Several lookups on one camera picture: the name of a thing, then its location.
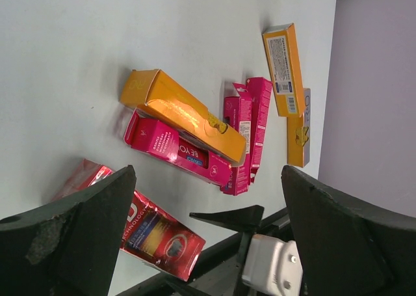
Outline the red 3D toothpaste box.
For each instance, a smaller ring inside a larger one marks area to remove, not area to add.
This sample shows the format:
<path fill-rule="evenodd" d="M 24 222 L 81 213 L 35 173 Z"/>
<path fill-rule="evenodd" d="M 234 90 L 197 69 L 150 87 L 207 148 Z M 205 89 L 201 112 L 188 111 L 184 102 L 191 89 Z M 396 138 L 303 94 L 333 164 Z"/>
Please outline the red 3D toothpaste box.
<path fill-rule="evenodd" d="M 83 159 L 50 201 L 72 195 L 112 175 L 102 164 Z M 149 266 L 188 281 L 205 240 L 146 196 L 134 191 L 120 250 Z"/>

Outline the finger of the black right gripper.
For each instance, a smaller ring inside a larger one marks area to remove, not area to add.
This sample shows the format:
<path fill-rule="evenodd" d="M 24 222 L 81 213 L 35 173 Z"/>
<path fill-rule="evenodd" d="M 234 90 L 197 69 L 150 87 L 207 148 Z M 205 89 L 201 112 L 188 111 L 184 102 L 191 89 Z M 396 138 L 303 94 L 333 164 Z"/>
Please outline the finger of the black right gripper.
<path fill-rule="evenodd" d="M 264 207 L 259 205 L 216 213 L 189 213 L 189 217 L 233 231 L 256 231 L 261 224 Z"/>

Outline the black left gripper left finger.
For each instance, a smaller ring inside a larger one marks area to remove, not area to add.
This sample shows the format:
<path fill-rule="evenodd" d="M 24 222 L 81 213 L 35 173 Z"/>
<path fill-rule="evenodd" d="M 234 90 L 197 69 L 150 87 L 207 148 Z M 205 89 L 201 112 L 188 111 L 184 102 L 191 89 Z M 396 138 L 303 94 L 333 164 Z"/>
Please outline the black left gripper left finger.
<path fill-rule="evenodd" d="M 2 295 L 107 295 L 136 184 L 128 165 L 1 219 Z"/>

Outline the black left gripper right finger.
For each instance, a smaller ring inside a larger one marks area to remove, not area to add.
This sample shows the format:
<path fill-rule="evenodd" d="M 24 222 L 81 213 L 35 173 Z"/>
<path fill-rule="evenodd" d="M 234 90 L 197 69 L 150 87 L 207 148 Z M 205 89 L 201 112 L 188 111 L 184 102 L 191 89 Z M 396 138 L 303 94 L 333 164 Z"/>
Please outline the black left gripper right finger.
<path fill-rule="evenodd" d="M 309 295 L 415 294 L 415 218 L 289 165 L 281 182 Z"/>

